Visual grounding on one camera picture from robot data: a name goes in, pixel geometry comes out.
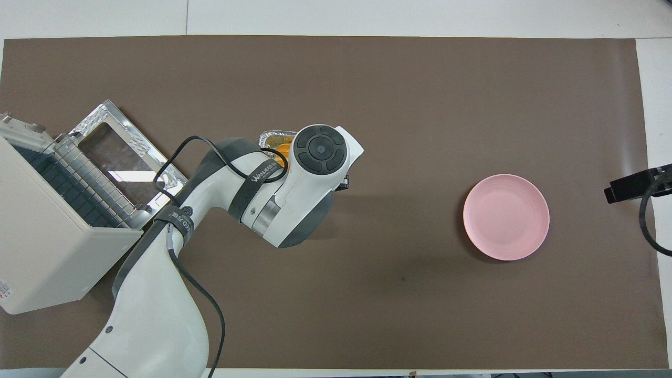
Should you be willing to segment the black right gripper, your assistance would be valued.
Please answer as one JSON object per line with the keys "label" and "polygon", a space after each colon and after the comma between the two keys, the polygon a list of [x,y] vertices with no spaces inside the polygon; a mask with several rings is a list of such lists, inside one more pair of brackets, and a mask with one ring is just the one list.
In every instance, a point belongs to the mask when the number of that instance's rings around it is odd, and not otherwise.
{"label": "black right gripper", "polygon": [[603,190],[607,203],[619,203],[622,201],[635,200],[645,194],[646,189],[655,184],[651,189],[652,197],[663,197],[671,194],[671,164],[658,166],[655,169],[647,169],[636,174],[627,175],[609,183]]}

